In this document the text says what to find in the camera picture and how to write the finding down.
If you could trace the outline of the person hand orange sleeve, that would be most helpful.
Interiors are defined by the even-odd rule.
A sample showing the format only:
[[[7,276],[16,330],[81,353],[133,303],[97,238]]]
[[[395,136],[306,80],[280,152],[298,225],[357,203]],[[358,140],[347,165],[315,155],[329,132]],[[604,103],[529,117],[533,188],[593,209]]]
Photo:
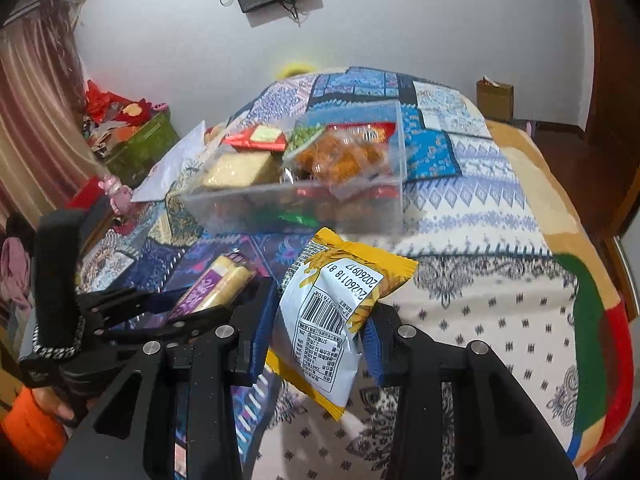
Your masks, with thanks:
[[[52,387],[33,388],[32,396],[44,414],[66,422],[75,419],[75,412],[70,404],[61,399]]]

